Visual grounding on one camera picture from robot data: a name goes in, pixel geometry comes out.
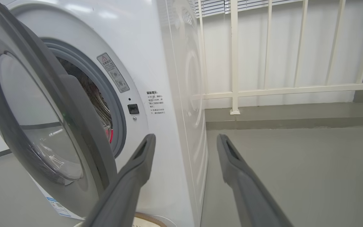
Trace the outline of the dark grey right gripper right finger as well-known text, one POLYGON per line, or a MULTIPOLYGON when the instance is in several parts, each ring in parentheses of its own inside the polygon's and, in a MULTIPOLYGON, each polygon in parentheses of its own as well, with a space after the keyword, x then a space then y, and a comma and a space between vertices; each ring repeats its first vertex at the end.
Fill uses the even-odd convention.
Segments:
POLYGON ((292 223, 225 134, 216 138, 223 180, 232 190, 243 227, 291 227, 292 223))

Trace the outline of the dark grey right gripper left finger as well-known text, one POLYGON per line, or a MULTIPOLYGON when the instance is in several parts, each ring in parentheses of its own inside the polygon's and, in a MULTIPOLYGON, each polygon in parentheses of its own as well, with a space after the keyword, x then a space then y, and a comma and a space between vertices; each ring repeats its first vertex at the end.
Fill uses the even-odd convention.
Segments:
POLYGON ((143 138, 117 178, 105 190, 82 227, 131 227, 140 190, 150 178, 156 146, 155 134, 143 138))

